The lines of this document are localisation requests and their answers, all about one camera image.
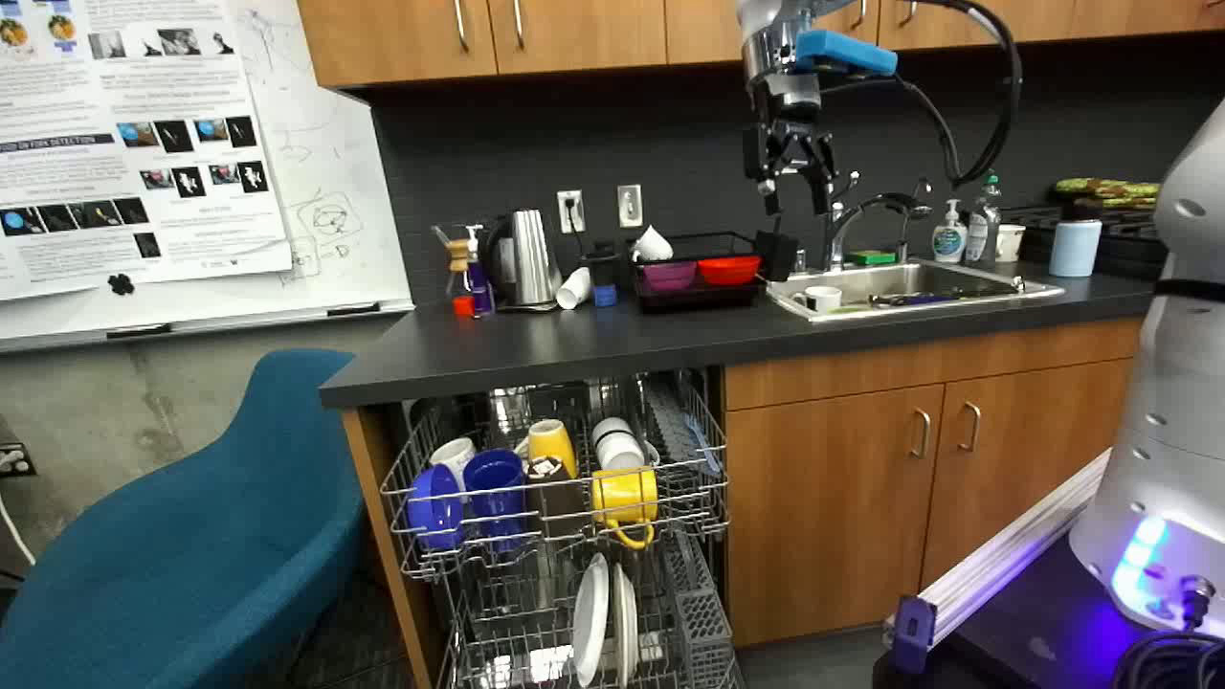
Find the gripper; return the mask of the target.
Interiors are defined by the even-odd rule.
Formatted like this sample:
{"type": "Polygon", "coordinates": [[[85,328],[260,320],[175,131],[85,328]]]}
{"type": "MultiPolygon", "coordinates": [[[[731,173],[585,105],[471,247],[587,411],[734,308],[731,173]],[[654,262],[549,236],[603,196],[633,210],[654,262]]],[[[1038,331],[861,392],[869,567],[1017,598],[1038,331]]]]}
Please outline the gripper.
{"type": "Polygon", "coordinates": [[[832,135],[821,130],[818,74],[762,74],[746,87],[756,123],[744,132],[744,172],[766,215],[779,215],[778,178],[790,170],[809,183],[813,215],[828,215],[839,177],[832,135]]]}

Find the white paper cup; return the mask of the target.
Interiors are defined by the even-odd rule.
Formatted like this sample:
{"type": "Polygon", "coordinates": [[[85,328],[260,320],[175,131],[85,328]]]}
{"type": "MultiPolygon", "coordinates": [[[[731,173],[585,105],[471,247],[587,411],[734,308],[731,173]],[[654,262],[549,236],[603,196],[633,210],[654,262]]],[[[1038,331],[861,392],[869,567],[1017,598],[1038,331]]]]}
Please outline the white paper cup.
{"type": "Polygon", "coordinates": [[[564,310],[576,310],[583,302],[590,300],[590,297],[593,297],[590,266],[579,266],[557,289],[555,300],[564,310]]]}

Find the light blue cup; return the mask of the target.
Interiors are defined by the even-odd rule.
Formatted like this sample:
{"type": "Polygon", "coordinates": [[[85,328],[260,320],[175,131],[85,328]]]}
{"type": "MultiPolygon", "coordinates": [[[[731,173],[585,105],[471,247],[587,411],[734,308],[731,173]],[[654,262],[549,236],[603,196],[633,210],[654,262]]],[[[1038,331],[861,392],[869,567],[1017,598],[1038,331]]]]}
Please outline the light blue cup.
{"type": "Polygon", "coordinates": [[[1055,278],[1089,278],[1098,262],[1102,219],[1063,219],[1054,230],[1047,272],[1055,278]]]}

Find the yellow cup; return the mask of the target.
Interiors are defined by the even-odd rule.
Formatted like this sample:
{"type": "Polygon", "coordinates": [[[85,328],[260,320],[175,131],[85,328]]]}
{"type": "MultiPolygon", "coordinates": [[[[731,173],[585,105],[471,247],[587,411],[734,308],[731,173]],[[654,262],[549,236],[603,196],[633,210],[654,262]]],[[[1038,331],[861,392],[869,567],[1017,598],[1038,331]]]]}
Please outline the yellow cup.
{"type": "Polygon", "coordinates": [[[561,468],[566,477],[578,477],[575,445],[564,421],[548,418],[530,425],[526,436],[526,466],[529,470],[561,468]]]}

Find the dark brown cup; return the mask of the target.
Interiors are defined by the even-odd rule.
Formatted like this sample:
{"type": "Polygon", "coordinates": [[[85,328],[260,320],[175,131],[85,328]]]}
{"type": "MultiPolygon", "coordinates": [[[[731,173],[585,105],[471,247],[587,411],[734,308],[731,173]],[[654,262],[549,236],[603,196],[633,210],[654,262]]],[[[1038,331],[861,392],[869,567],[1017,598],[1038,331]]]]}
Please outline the dark brown cup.
{"type": "Polygon", "coordinates": [[[577,536],[590,516],[586,515],[582,484],[568,474],[564,459],[540,456],[526,462],[526,526],[543,538],[577,536]]]}

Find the dishwasher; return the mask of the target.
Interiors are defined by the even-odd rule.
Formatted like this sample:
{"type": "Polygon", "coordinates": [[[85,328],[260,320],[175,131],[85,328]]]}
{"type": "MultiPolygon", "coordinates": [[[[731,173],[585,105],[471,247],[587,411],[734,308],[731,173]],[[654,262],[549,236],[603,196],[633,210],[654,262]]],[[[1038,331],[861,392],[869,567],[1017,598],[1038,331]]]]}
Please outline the dishwasher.
{"type": "Polygon", "coordinates": [[[343,414],[417,689],[744,689],[698,371],[343,414]]]}

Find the black tap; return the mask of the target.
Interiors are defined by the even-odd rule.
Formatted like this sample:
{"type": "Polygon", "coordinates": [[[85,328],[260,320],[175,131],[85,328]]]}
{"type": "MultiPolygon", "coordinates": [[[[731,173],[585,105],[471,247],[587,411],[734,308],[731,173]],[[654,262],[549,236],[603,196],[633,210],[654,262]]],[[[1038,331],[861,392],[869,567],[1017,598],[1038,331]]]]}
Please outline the black tap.
{"type": "Polygon", "coordinates": [[[831,273],[843,271],[844,244],[850,227],[871,208],[886,208],[899,215],[902,218],[902,240],[905,240],[907,223],[914,219],[924,219],[929,215],[932,215],[933,208],[931,208],[927,200],[930,192],[932,192],[931,180],[926,177],[920,177],[911,192],[875,192],[873,196],[853,205],[851,208],[843,210],[840,213],[831,212],[831,221],[827,222],[827,243],[821,262],[821,271],[831,273]]]}

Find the red bowl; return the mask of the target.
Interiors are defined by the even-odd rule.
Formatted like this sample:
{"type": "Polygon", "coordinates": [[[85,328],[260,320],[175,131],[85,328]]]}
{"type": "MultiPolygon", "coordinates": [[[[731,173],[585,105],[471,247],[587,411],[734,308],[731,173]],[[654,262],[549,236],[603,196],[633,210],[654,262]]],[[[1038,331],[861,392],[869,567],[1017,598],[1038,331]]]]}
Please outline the red bowl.
{"type": "Polygon", "coordinates": [[[708,286],[739,287],[746,286],[757,278],[762,257],[756,254],[726,255],[722,257],[706,257],[699,260],[701,280],[708,286]]]}

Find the black dish rack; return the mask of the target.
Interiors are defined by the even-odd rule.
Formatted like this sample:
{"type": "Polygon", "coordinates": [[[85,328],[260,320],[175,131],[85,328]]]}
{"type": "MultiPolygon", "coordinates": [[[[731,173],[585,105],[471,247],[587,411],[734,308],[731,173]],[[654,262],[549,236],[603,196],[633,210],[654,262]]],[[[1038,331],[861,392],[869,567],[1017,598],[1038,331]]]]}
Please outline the black dish rack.
{"type": "MultiPolygon", "coordinates": [[[[706,257],[722,257],[726,255],[756,254],[753,240],[748,235],[734,232],[704,232],[682,233],[668,235],[668,240],[674,248],[674,257],[669,261],[696,261],[706,257]]],[[[627,243],[631,250],[632,242],[627,243]]],[[[664,314],[677,311],[710,310],[723,308],[748,308],[757,302],[763,289],[763,281],[757,275],[752,283],[739,287],[708,286],[696,275],[693,284],[686,291],[673,293],[653,293],[646,288],[639,275],[639,266],[648,264],[660,264],[664,261],[633,264],[626,257],[627,271],[635,295],[639,304],[639,310],[644,314],[664,314]]]]}

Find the steel sink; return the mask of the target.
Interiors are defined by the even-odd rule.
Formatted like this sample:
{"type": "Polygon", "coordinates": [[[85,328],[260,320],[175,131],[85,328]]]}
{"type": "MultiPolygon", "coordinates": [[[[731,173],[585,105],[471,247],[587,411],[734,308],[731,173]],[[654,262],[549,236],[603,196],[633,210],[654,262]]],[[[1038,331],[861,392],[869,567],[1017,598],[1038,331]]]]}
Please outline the steel sink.
{"type": "Polygon", "coordinates": [[[779,308],[813,325],[823,322],[848,322],[924,311],[953,311],[976,306],[1019,306],[1028,302],[1050,300],[1062,297],[1066,291],[1040,280],[1020,276],[1007,278],[993,272],[967,268],[954,264],[931,260],[909,260],[905,264],[853,267],[840,272],[796,273],[785,282],[766,284],[766,295],[779,308]],[[834,286],[842,289],[842,306],[832,315],[818,315],[791,302],[791,294],[809,286],[834,286]],[[873,309],[867,304],[870,294],[898,294],[911,292],[959,291],[963,299],[938,302],[919,308],[873,309]]]}

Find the purple bowl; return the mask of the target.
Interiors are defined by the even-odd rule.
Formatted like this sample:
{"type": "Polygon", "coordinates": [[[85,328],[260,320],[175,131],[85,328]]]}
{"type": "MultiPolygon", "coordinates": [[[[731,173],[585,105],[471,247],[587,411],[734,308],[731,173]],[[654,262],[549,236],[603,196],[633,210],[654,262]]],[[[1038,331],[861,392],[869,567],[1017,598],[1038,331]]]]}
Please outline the purple bowl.
{"type": "Polygon", "coordinates": [[[639,266],[646,288],[653,293],[673,293],[688,289],[699,273],[696,261],[664,261],[639,266]]]}

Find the steel utensil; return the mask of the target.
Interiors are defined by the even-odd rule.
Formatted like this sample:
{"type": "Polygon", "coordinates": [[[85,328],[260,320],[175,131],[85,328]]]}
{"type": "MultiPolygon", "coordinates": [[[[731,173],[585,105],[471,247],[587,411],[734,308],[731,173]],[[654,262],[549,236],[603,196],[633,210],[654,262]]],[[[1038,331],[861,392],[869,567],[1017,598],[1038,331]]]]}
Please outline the steel utensil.
{"type": "Polygon", "coordinates": [[[938,302],[958,302],[963,299],[959,291],[911,292],[898,294],[870,294],[867,304],[873,309],[919,308],[938,304],[938,302]]]}

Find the white soap pump bottle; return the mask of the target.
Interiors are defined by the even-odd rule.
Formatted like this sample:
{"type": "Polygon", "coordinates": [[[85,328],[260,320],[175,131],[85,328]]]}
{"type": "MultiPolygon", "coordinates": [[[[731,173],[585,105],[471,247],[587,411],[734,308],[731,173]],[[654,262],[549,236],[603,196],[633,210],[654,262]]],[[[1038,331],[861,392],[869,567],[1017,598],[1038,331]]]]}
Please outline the white soap pump bottle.
{"type": "Polygon", "coordinates": [[[968,228],[960,218],[960,200],[948,199],[944,218],[933,228],[931,248],[940,264],[960,264],[967,253],[968,228]]]}

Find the wooden upper cabinet door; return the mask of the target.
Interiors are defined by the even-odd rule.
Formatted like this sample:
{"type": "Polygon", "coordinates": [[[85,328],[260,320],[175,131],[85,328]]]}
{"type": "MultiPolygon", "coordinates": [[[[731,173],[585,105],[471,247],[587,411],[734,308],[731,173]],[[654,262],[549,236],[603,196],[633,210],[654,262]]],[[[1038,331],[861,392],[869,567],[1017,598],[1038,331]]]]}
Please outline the wooden upper cabinet door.
{"type": "Polygon", "coordinates": [[[521,0],[526,51],[511,0],[488,0],[499,74],[644,67],[668,63],[662,0],[521,0]]]}
{"type": "Polygon", "coordinates": [[[298,0],[316,81],[350,89],[497,74],[488,0],[463,2],[470,53],[452,0],[298,0]]]}
{"type": "Polygon", "coordinates": [[[1076,0],[1072,38],[1225,29],[1225,0],[1076,0]]]}
{"type": "Polygon", "coordinates": [[[664,0],[670,65],[739,63],[737,0],[664,0]]]}
{"type": "MultiPolygon", "coordinates": [[[[1069,36],[1072,0],[974,0],[996,13],[1008,26],[1013,40],[1058,40],[1069,36]]],[[[976,18],[956,9],[920,2],[916,16],[907,27],[898,27],[904,11],[900,0],[880,0],[877,42],[888,51],[924,51],[924,49],[964,45],[996,45],[976,18]]]]}

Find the wooden cabinet door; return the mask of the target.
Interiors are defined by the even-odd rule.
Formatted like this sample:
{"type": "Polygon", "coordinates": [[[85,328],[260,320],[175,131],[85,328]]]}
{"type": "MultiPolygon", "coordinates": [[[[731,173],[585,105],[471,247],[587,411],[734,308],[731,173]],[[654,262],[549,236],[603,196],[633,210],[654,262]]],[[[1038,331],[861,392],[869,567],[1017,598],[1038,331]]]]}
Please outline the wooden cabinet door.
{"type": "Polygon", "coordinates": [[[1225,29],[1225,0],[1076,0],[1072,38],[1225,29]]]}
{"type": "MultiPolygon", "coordinates": [[[[1008,26],[1013,40],[1058,40],[1069,36],[1072,0],[974,0],[996,13],[1008,26]]],[[[904,11],[900,0],[880,0],[877,42],[888,51],[924,51],[924,49],[964,45],[996,45],[976,18],[956,9],[920,2],[916,16],[907,27],[898,27],[904,11]]]]}
{"type": "Polygon", "coordinates": [[[726,414],[740,647],[881,622],[922,582],[944,385],[726,414]],[[927,459],[910,456],[927,411],[927,459]]]}
{"type": "Polygon", "coordinates": [[[1115,440],[1132,360],[1016,371],[946,386],[922,586],[1036,505],[1115,440]],[[975,454],[958,445],[982,409],[975,454]]]}
{"type": "Polygon", "coordinates": [[[644,67],[668,63],[662,0],[521,0],[526,51],[511,0],[488,0],[499,74],[644,67]]]}
{"type": "Polygon", "coordinates": [[[739,63],[737,0],[664,0],[670,65],[739,63]]]}
{"type": "Polygon", "coordinates": [[[452,0],[298,0],[316,81],[350,89],[497,74],[488,0],[463,2],[470,53],[452,0]]]}

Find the clear dish soap bottle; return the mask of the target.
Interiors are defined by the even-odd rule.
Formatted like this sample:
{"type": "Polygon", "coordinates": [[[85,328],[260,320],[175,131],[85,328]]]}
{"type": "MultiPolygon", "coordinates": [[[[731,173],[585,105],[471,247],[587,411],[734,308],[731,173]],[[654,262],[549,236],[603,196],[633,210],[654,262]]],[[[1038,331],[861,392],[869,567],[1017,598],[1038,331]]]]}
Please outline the clear dish soap bottle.
{"type": "Polygon", "coordinates": [[[996,170],[989,170],[968,215],[967,249],[964,250],[963,265],[980,270],[989,270],[996,265],[1001,196],[1000,178],[996,170]]]}

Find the black and blue container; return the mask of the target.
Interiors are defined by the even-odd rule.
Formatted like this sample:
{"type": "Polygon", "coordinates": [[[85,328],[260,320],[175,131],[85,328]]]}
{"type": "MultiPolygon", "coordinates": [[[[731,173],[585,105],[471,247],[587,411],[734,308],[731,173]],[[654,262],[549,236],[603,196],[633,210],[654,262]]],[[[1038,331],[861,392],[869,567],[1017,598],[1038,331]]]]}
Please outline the black and blue container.
{"type": "Polygon", "coordinates": [[[611,240],[595,242],[589,253],[583,254],[586,267],[590,271],[590,295],[597,308],[617,305],[617,283],[620,283],[621,257],[611,240]]]}

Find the blue utensil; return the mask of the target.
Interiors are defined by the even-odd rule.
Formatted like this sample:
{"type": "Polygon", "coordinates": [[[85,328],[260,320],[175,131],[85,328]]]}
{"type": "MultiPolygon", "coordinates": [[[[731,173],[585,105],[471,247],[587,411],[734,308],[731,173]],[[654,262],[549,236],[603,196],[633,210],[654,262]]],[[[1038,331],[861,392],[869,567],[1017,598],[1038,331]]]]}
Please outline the blue utensil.
{"type": "Polygon", "coordinates": [[[699,419],[692,413],[684,414],[685,428],[690,435],[692,457],[687,459],[686,468],[691,474],[699,474],[718,483],[723,476],[722,450],[704,434],[699,419]]]}

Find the steel electric kettle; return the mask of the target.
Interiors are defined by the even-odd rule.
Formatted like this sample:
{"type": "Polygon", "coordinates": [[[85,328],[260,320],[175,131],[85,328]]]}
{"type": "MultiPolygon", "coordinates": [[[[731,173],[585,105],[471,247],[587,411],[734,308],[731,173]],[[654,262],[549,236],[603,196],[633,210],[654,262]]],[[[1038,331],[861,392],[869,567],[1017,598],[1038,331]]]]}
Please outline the steel electric kettle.
{"type": "Polygon", "coordinates": [[[499,215],[477,230],[478,257],[499,311],[551,311],[561,276],[540,211],[499,215]]]}

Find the stack of white cups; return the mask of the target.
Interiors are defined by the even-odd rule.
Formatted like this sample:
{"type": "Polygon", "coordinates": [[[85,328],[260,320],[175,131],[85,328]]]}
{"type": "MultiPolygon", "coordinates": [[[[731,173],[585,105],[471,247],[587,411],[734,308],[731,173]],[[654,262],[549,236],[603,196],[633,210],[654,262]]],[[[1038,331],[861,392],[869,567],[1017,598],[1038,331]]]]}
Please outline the stack of white cups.
{"type": "Polygon", "coordinates": [[[646,465],[644,449],[631,425],[621,417],[608,417],[597,423],[590,441],[601,470],[621,471],[646,465]]]}

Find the green oven mitt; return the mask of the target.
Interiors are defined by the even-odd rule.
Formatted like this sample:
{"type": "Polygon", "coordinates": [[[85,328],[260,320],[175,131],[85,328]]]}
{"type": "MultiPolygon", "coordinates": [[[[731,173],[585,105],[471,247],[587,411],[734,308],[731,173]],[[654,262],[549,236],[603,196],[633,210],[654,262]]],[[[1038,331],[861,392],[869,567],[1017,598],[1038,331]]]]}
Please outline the green oven mitt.
{"type": "Polygon", "coordinates": [[[1054,183],[1054,192],[1058,196],[1094,197],[1106,206],[1154,205],[1161,190],[1159,183],[1125,181],[1099,177],[1077,177],[1060,179],[1054,183]]]}

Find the purple spray bottle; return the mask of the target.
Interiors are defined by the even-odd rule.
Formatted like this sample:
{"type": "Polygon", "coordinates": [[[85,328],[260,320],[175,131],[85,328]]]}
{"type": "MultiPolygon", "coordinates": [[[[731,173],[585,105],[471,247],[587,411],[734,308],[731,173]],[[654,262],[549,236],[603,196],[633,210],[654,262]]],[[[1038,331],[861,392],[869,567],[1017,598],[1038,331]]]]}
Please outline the purple spray bottle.
{"type": "Polygon", "coordinates": [[[467,240],[467,280],[473,298],[474,319],[490,318],[496,311],[492,286],[479,255],[481,224],[464,224],[467,240]]]}

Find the black stove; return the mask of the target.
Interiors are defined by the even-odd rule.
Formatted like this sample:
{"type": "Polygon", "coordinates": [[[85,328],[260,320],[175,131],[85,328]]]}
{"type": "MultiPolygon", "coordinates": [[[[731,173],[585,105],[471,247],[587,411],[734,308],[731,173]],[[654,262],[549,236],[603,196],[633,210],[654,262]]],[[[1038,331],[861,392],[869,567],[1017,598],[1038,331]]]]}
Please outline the black stove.
{"type": "MultiPolygon", "coordinates": [[[[1058,205],[1005,208],[1002,221],[1025,228],[1019,257],[1033,264],[1049,264],[1058,219],[1069,208],[1058,205]]],[[[1102,232],[1098,242],[1094,272],[1116,278],[1158,280],[1167,261],[1167,246],[1160,240],[1152,208],[1102,208],[1102,232]]]]}

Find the wooden lower cabinet door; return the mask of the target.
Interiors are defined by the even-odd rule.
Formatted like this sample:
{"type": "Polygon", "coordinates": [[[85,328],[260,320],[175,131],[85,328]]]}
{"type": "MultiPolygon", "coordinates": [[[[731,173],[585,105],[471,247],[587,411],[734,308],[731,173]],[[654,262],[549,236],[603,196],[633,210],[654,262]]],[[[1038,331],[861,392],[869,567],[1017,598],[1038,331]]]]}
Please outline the wooden lower cabinet door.
{"type": "Polygon", "coordinates": [[[1115,440],[1132,360],[1016,371],[946,386],[922,586],[1036,505],[1115,440]],[[958,445],[982,409],[975,454],[958,445]]]}
{"type": "Polygon", "coordinates": [[[944,385],[726,414],[740,647],[881,622],[922,582],[944,385]],[[910,456],[927,411],[927,459],[910,456]]]}

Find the glass coffee carafe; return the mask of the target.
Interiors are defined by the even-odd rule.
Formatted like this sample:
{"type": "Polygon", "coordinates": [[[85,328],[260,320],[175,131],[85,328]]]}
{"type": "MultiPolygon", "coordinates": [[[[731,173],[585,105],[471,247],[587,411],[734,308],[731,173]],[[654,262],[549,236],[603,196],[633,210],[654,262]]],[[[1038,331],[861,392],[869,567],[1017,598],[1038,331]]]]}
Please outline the glass coffee carafe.
{"type": "Polygon", "coordinates": [[[446,294],[450,300],[470,293],[469,262],[472,242],[477,226],[464,222],[432,224],[432,233],[442,244],[448,257],[446,294]]]}

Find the steel tumbler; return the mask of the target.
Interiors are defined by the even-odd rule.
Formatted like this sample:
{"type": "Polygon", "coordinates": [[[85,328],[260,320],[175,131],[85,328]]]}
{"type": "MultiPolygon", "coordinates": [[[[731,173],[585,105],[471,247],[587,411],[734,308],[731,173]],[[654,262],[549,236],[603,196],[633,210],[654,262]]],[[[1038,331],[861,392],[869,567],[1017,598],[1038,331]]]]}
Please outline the steel tumbler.
{"type": "Polygon", "coordinates": [[[497,387],[488,392],[488,433],[492,446],[526,454],[526,433],[532,424],[527,392],[527,387],[497,387]]]}

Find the white plate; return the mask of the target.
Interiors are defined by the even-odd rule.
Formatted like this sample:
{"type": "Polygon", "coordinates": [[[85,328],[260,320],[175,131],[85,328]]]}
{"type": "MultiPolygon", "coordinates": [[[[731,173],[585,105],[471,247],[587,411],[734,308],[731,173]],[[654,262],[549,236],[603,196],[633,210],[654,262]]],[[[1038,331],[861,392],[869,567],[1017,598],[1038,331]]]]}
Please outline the white plate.
{"type": "Polygon", "coordinates": [[[610,601],[608,558],[597,553],[583,573],[576,596],[570,649],[581,689],[590,688],[598,672],[608,629],[610,601]]]}
{"type": "Polygon", "coordinates": [[[639,664],[637,597],[635,584],[620,563],[612,566],[612,593],[616,604],[617,689],[628,689],[639,664]]]}

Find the whiteboard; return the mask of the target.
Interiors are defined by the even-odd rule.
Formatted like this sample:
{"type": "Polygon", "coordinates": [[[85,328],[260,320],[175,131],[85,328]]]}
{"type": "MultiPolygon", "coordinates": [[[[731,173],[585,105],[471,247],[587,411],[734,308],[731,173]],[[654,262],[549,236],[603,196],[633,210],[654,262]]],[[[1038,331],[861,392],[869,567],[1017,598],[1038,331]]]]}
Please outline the whiteboard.
{"type": "Polygon", "coordinates": [[[108,330],[172,322],[194,333],[327,320],[412,291],[370,108],[316,82],[295,0],[229,0],[290,266],[223,278],[163,280],[0,300],[0,352],[105,342],[108,330]]]}

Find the blue bowl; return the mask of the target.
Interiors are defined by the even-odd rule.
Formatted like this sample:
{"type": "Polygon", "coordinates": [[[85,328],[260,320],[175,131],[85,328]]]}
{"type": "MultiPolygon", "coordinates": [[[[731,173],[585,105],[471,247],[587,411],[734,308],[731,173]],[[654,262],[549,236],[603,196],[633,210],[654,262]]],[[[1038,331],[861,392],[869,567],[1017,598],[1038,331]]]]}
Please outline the blue bowl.
{"type": "Polygon", "coordinates": [[[448,466],[432,465],[412,481],[407,509],[410,532],[428,552],[452,552],[464,544],[462,490],[448,466]]]}

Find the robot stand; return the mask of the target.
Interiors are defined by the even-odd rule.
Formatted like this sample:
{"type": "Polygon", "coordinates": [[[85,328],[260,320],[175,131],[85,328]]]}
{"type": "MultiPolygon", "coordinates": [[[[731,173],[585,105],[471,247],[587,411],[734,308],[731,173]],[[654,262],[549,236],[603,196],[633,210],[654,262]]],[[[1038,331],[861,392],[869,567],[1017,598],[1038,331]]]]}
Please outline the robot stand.
{"type": "Polygon", "coordinates": [[[1225,580],[1169,558],[1152,520],[1117,563],[1054,546],[944,638],[922,676],[872,668],[872,689],[1225,689],[1225,580]]]}

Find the paper poster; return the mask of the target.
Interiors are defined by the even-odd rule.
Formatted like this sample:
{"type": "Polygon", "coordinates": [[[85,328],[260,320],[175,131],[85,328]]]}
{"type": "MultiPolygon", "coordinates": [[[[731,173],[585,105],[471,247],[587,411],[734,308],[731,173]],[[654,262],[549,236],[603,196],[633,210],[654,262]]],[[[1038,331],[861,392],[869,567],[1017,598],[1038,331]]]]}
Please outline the paper poster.
{"type": "Polygon", "coordinates": [[[229,0],[0,0],[0,300],[290,266],[229,0]]]}

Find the blue chair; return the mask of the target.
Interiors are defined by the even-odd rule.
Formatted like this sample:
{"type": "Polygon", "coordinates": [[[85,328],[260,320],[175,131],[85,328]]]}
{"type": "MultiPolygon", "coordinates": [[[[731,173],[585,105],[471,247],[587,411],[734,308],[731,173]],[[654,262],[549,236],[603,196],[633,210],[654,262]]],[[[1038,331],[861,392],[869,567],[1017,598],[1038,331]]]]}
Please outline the blue chair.
{"type": "Polygon", "coordinates": [[[365,508],[321,384],[341,349],[274,349],[232,424],[67,523],[0,623],[0,689],[227,689],[353,575],[365,508]]]}

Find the aluminium rail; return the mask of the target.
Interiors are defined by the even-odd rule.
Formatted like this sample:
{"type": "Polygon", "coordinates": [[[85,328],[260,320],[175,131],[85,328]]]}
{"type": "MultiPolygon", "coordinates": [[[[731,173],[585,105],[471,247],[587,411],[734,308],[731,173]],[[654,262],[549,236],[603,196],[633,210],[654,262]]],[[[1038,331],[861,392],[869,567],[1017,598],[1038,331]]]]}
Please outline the aluminium rail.
{"type": "Polygon", "coordinates": [[[1098,494],[1111,450],[1007,523],[915,596],[902,596],[884,619],[884,667],[922,676],[932,651],[998,593],[1024,568],[1063,538],[1098,494]]]}

